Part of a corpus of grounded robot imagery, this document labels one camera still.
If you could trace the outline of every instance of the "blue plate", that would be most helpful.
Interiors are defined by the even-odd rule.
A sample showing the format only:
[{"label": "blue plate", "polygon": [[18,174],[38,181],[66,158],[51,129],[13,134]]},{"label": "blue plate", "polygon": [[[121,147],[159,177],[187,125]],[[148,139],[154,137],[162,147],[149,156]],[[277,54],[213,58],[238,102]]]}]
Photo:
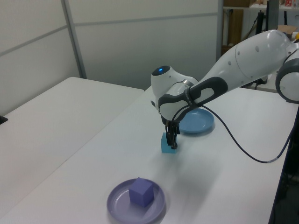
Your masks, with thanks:
[{"label": "blue plate", "polygon": [[212,128],[214,116],[206,110],[195,109],[188,112],[179,123],[179,129],[184,133],[202,133]]},{"label": "blue plate", "polygon": [[127,180],[117,185],[107,199],[107,209],[111,216],[123,224],[149,224],[157,219],[165,208],[165,197],[162,189],[155,182],[154,200],[142,207],[132,203],[129,196],[129,187],[136,179]]}]

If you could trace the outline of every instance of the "white table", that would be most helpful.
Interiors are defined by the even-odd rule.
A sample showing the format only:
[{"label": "white table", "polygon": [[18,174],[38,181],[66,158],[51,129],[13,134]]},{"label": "white table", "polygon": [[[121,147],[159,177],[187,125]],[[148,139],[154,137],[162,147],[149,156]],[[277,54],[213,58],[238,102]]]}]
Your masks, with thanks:
[{"label": "white table", "polygon": [[142,93],[72,77],[6,115],[0,125],[0,217]]},{"label": "white table", "polygon": [[[247,157],[216,119],[202,136],[178,136],[179,151],[162,154],[164,131],[151,88],[36,187],[1,224],[115,223],[106,209],[110,191],[142,177],[166,196],[162,224],[268,223],[285,153],[271,164]],[[278,94],[233,90],[207,104],[254,157],[277,156],[297,105]]]}]

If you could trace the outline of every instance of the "cube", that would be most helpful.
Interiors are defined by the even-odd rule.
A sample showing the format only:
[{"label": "cube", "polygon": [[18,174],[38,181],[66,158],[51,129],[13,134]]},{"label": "cube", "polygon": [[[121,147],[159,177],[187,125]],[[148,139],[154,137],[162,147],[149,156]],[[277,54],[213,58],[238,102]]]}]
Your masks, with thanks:
[{"label": "cube", "polygon": [[154,200],[154,186],[151,182],[138,177],[129,187],[130,201],[146,207]]},{"label": "cube", "polygon": [[161,150],[162,153],[176,153],[177,149],[172,149],[171,146],[167,144],[166,133],[164,132],[161,138]]}]

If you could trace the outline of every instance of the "cable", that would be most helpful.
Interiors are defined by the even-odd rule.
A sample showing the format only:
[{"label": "cable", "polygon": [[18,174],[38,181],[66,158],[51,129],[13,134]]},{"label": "cable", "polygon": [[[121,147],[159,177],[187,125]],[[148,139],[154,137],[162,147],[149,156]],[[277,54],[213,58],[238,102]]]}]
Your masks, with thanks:
[{"label": "cable", "polygon": [[251,32],[253,31],[253,29],[254,29],[254,25],[255,25],[255,23],[256,23],[256,21],[257,21],[257,18],[258,18],[258,16],[256,17],[256,20],[254,20],[253,25],[252,25],[251,29],[249,30],[249,32],[248,32],[248,34],[247,34],[245,40],[249,37],[249,35],[250,35]]},{"label": "cable", "polygon": [[291,53],[288,57],[286,57],[286,59],[285,59],[285,61],[284,61],[284,63],[286,62],[286,60],[288,60],[289,59],[289,57],[292,55],[292,54],[294,54],[296,51],[297,51],[298,49],[296,49],[293,53]]},{"label": "cable", "polygon": [[256,86],[254,87],[254,90],[256,90],[257,86],[258,86],[258,82],[256,82]]},{"label": "cable", "polygon": [[292,135],[292,133],[293,133],[293,131],[294,131],[294,129],[295,129],[295,125],[293,126],[293,128],[292,128],[292,130],[291,130],[291,132],[290,132],[290,134],[289,134],[289,136],[288,136],[288,138],[287,138],[287,140],[286,140],[286,142],[285,142],[285,145],[284,145],[284,147],[282,148],[282,150],[280,151],[280,153],[278,154],[278,156],[277,157],[275,157],[273,160],[269,160],[269,161],[262,161],[262,160],[258,160],[258,159],[256,159],[256,158],[254,158],[253,156],[251,156],[249,153],[247,153],[240,145],[239,145],[239,143],[237,142],[237,140],[234,138],[234,136],[232,135],[232,133],[230,132],[230,130],[229,130],[229,128],[227,127],[227,125],[224,123],[224,121],[214,112],[214,111],[212,111],[211,109],[209,109],[209,108],[207,108],[206,106],[202,106],[203,108],[205,108],[205,109],[207,109],[209,112],[211,112],[212,114],[214,114],[218,119],[219,119],[219,121],[224,125],[224,127],[226,128],[226,130],[228,131],[228,133],[229,133],[229,135],[231,136],[231,138],[234,140],[234,142],[235,142],[235,144],[247,155],[247,156],[249,156],[251,159],[253,159],[253,160],[255,160],[255,161],[257,161],[257,162],[260,162],[260,163],[272,163],[272,162],[274,162],[274,161],[276,161],[281,155],[282,155],[282,153],[284,152],[284,150],[285,150],[285,148],[286,148],[286,146],[287,146],[287,144],[288,144],[288,142],[289,142],[289,140],[290,140],[290,138],[291,138],[291,135]]}]

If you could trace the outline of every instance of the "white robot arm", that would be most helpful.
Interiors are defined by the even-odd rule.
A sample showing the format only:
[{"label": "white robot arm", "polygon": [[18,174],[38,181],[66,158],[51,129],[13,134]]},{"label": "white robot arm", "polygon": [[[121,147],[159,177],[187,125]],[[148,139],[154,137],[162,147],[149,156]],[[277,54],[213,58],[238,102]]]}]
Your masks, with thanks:
[{"label": "white robot arm", "polygon": [[177,148],[178,124],[192,109],[220,95],[277,72],[276,88],[287,101],[299,104],[299,44],[277,30],[253,36],[232,47],[199,82],[170,66],[151,75],[155,107],[166,125],[168,145]]}]

